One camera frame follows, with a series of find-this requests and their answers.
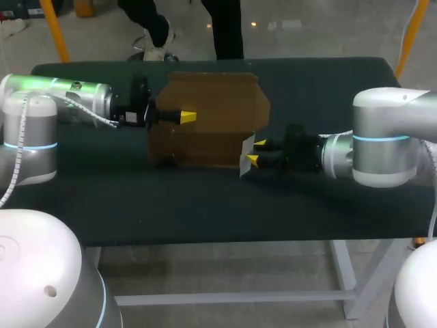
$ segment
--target person's leg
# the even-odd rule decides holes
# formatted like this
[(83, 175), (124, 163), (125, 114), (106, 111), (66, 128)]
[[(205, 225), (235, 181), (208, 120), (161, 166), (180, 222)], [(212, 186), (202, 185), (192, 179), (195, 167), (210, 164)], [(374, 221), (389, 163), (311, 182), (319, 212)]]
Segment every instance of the person's leg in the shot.
[(217, 59), (243, 59), (240, 0), (201, 0), (212, 19)]
[(154, 0), (118, 0), (118, 6), (129, 19), (149, 31), (155, 47), (164, 46), (169, 35), (169, 23), (156, 11)]

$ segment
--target gray floor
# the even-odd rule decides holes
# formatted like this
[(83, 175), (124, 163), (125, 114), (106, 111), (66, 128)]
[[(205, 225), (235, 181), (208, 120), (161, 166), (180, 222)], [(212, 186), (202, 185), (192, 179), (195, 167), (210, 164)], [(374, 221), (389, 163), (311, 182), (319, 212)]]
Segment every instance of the gray floor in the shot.
[[(156, 0), (178, 37), (171, 51), (181, 60), (214, 59), (210, 18), (200, 0)], [(395, 62), (399, 37), (413, 0), (242, 0), (244, 51), (248, 58), (381, 56)], [(142, 33), (114, 6), (100, 0), (99, 15), (59, 19), (73, 61), (124, 60)], [(4, 42), (10, 72), (29, 73), (58, 62), (44, 20)], [(400, 81), (437, 90), (437, 4), (431, 2)], [(0, 75), (6, 69), (0, 65)], [(359, 272), (375, 241), (350, 243)], [(168, 245), (104, 249), (101, 270), (117, 294), (335, 288), (325, 242)], [(391, 284), (387, 282), (355, 328), (381, 327)], [(126, 328), (351, 327), (340, 304), (271, 303), (184, 305), (122, 309)]]

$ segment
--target black table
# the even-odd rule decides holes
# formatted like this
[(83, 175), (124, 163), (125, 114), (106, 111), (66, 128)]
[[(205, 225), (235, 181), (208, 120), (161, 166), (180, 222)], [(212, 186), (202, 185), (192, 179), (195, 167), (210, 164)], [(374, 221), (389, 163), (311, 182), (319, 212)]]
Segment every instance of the black table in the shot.
[[(262, 59), (174, 63), (85, 62), (35, 67), (33, 74), (108, 83), (126, 102), (133, 74), (158, 92), (172, 71), (252, 72), (271, 102), (269, 127), (289, 123), (309, 133), (352, 127), (361, 90), (397, 87), (379, 58)], [(236, 169), (154, 169), (147, 133), (59, 127), (57, 177), (19, 187), (8, 208), (30, 208), (65, 222), (85, 246), (230, 241), (331, 240), (425, 236), (431, 188), (371, 189), (320, 175)]]

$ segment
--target person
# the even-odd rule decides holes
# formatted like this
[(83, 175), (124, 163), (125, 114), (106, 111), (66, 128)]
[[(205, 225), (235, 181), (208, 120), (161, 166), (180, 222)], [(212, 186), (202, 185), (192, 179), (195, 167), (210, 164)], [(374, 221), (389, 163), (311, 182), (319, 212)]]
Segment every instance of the person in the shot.
[[(201, 0), (212, 19), (217, 59), (243, 59), (240, 0)], [(156, 10), (154, 0), (118, 0), (129, 19), (149, 32), (153, 47), (146, 49), (144, 60), (164, 60), (175, 34), (170, 22)]]
[(243, 59), (240, 0), (201, 0), (211, 16), (217, 59)]

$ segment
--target table leg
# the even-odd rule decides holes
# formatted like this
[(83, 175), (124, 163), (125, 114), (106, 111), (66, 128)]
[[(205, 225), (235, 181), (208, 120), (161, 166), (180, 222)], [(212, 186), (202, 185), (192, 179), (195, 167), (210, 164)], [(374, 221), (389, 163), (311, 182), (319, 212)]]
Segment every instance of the table leg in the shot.
[(355, 299), (353, 290), (321, 290), (302, 292), (211, 292), (201, 294), (165, 294), (116, 296), (119, 306), (180, 305), (218, 303), (267, 303), (341, 301)]
[(362, 317), (382, 284), (397, 275), (405, 260), (405, 250), (410, 243), (410, 238), (380, 241), (361, 278), (356, 283), (356, 299), (346, 301), (344, 304), (347, 319)]
[(100, 261), (100, 254), (102, 253), (101, 247), (87, 247), (85, 249), (85, 256), (88, 256), (92, 264), (98, 268), (98, 263)]
[(356, 285), (356, 279), (346, 241), (330, 241), (329, 243), (340, 288), (342, 290), (353, 290)]

